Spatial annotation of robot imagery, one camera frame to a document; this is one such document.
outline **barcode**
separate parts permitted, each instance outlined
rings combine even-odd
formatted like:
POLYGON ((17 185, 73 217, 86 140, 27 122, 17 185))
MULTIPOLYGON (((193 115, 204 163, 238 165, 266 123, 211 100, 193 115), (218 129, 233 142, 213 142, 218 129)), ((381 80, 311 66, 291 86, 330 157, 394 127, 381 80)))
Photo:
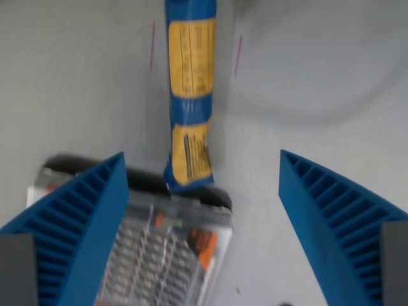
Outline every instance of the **barcode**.
POLYGON ((208 172, 211 168, 210 156, 205 136, 196 138, 195 135, 184 135, 184 150, 186 151, 187 178, 194 180, 196 177, 208 172))

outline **white table surface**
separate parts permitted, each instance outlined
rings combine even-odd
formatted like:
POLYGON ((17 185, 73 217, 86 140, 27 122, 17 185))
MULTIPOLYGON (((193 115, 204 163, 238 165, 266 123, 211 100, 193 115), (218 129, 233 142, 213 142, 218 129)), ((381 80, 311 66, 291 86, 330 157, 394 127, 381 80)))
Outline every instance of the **white table surface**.
MULTIPOLYGON (((219 0, 210 154, 235 236, 213 306, 326 305, 277 195, 281 148, 408 209, 407 12, 404 0, 219 0)), ((1 224, 58 152, 123 150, 162 172, 165 33, 162 0, 0 2, 1 224)))

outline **packaged item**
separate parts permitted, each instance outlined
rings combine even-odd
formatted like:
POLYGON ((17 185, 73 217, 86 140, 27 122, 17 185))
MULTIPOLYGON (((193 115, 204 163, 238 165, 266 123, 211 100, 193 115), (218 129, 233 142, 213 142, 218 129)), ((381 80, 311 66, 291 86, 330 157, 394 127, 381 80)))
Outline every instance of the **packaged item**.
POLYGON ((207 135, 216 8, 216 0, 166 0, 171 152, 164 179, 175 192, 214 183, 207 135))

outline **blue package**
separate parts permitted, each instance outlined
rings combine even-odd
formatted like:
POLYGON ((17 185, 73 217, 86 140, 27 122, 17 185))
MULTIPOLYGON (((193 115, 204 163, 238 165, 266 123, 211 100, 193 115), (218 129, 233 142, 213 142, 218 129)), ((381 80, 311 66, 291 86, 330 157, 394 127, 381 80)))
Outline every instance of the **blue package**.
POLYGON ((169 189, 213 184, 207 147, 214 88, 216 0, 166 0, 170 70, 169 189))

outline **red mark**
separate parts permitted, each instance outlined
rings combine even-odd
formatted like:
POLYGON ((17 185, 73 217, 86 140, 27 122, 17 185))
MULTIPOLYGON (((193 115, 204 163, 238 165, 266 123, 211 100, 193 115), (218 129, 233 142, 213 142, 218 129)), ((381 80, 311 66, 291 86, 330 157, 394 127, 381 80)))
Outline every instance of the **red mark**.
POLYGON ((152 26, 152 45, 150 47, 150 76, 153 70, 153 55, 154 55, 154 37, 156 36, 156 24, 153 22, 152 26))
POLYGON ((241 46, 242 46, 242 35, 240 36, 240 42, 238 44, 237 59, 235 60, 234 78, 237 78, 238 65, 239 65, 240 56, 241 56, 241 46))

